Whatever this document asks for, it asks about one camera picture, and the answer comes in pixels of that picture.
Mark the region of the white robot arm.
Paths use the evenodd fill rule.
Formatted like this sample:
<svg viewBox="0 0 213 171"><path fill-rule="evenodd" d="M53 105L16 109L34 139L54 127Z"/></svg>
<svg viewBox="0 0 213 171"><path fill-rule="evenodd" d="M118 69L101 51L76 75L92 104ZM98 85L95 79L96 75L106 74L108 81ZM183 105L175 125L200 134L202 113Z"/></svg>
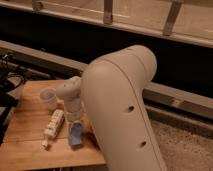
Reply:
<svg viewBox="0 0 213 171"><path fill-rule="evenodd" d="M134 45L95 59L56 89L69 121L88 115L109 171L167 171L142 98L156 69L153 52Z"/></svg>

